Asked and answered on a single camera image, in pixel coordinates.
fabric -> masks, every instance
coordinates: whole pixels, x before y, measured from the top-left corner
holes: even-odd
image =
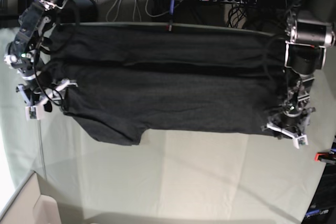
[[[71,32],[55,32],[54,48]],[[139,144],[147,129],[269,135],[265,110],[279,101],[261,67],[265,39],[80,27],[48,67],[77,81],[65,115],[97,141]],[[269,68],[282,73],[279,60]]]

black t-shirt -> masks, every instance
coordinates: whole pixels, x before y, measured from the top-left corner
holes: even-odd
[[[53,32],[53,47],[71,31]],[[262,66],[268,39],[81,26],[47,68],[77,81],[65,115],[97,141],[136,145],[147,129],[269,135],[261,126],[279,100]],[[281,77],[284,45],[271,53],[270,73]]]

